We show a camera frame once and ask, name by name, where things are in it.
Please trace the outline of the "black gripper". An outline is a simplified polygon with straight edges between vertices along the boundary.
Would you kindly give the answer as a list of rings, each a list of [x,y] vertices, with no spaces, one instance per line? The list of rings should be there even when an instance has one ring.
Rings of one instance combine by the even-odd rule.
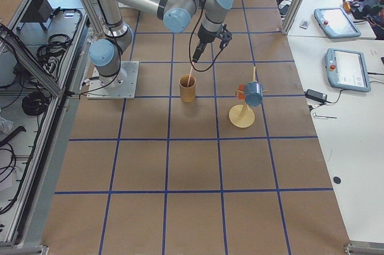
[[[205,51],[206,45],[207,45],[206,43],[199,41],[193,53],[193,57],[192,57],[193,63],[197,63],[199,61],[202,53]]]

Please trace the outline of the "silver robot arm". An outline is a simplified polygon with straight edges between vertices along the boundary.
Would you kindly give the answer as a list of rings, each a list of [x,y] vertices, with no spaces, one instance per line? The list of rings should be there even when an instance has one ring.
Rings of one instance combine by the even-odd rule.
[[[89,89],[92,99],[134,98],[139,69],[137,61],[122,61],[121,56],[133,40],[133,31],[122,19],[119,4],[155,15],[172,33],[181,33],[192,16],[201,12],[199,42],[191,61],[197,63],[206,45],[220,39],[225,49],[232,39],[223,23],[234,0],[97,0],[103,16],[105,37],[93,42],[89,57],[98,74],[98,85]]]

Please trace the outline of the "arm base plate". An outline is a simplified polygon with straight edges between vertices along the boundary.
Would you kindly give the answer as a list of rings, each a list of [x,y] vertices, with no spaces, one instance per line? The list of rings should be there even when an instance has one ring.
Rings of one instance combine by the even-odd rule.
[[[89,88],[91,92],[86,94],[87,98],[90,100],[134,99],[139,66],[139,61],[122,61],[117,79],[109,86],[105,87],[112,81],[113,77],[107,81],[102,77],[102,81],[97,79],[90,82]]]

